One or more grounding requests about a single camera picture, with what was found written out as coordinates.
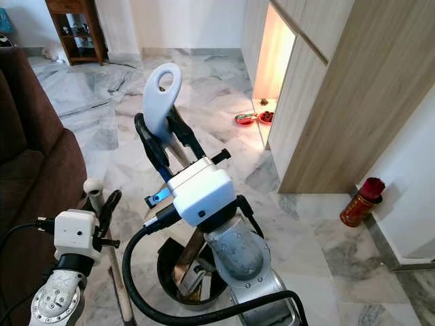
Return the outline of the dark brown sofa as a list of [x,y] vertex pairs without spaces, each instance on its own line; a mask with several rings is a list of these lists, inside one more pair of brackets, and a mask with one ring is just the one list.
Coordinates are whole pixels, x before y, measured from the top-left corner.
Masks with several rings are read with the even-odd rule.
[[[0,295],[3,311],[41,287],[55,263],[52,236],[34,227],[7,233],[38,218],[79,207],[87,177],[75,135],[63,127],[24,50],[0,50]],[[4,326],[28,326],[23,302]]]

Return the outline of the teal box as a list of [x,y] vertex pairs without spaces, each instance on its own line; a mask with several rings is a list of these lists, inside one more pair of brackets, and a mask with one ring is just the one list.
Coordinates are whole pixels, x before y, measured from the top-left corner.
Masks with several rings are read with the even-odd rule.
[[3,7],[0,7],[0,33],[13,34],[15,33],[12,19],[8,15],[8,12]]

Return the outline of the brown wooden shelf unit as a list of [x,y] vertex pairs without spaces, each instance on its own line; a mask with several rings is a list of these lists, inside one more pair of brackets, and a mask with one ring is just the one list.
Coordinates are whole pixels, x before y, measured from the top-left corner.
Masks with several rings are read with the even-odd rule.
[[107,46],[94,0],[46,0],[69,65],[107,59]]

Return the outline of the black round waste bin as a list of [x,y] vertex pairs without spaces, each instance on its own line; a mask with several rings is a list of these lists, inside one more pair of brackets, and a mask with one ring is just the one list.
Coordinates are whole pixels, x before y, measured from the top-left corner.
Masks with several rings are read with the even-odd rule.
[[203,301],[190,301],[186,299],[179,299],[177,297],[177,285],[173,280],[173,269],[177,263],[178,258],[182,255],[184,246],[175,241],[171,237],[166,239],[164,244],[158,250],[158,261],[156,261],[156,274],[164,292],[184,307],[186,310],[199,312],[204,311],[206,308],[214,306],[215,302],[221,295],[226,292],[227,284],[220,274],[215,271],[211,277],[211,288],[209,289],[209,298]]

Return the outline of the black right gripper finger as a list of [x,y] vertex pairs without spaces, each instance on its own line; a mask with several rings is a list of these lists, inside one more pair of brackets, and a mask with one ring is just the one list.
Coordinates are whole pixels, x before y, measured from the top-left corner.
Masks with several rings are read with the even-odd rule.
[[[172,155],[177,158],[178,162],[196,162],[201,158],[205,158],[205,150],[196,139],[192,128],[187,125],[174,105],[171,106],[170,112],[166,115],[166,122],[170,131],[168,144]],[[187,157],[183,147],[192,150],[195,156],[193,160]]]
[[158,171],[164,182],[171,179],[170,162],[159,139],[153,136],[144,122],[143,113],[135,115],[135,130],[143,143],[144,151],[152,166]]

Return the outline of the beige dustpan with white handle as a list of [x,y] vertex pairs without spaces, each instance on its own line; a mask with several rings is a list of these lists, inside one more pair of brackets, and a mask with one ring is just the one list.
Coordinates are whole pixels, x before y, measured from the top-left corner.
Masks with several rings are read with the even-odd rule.
[[[182,86],[182,71],[177,63],[166,62],[159,65],[149,75],[143,89],[143,116],[144,122],[150,133],[160,140],[162,146],[170,148],[170,131],[166,122],[166,115],[171,106],[175,106],[178,93]],[[183,147],[190,160],[195,156],[188,147]],[[187,167],[192,162],[180,162],[182,167]]]

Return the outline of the small white floor object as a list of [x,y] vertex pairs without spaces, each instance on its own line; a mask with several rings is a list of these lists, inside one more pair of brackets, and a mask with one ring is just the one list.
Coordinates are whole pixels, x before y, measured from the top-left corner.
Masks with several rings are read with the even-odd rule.
[[50,62],[58,62],[60,60],[59,53],[57,53],[57,49],[54,44],[43,47],[43,49],[41,49],[41,55]]

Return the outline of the red and orange canister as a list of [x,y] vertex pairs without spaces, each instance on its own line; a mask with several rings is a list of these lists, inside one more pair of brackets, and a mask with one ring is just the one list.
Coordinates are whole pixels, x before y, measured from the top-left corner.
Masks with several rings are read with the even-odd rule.
[[360,226],[364,218],[373,211],[373,208],[382,203],[385,188],[386,186],[380,178],[366,178],[360,189],[340,213],[340,221],[351,228]]

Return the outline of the light wooden cabinet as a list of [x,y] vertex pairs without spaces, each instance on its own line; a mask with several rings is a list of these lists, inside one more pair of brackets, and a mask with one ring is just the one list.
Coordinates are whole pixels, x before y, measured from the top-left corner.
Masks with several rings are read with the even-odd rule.
[[435,86],[435,0],[243,0],[282,194],[345,194]]

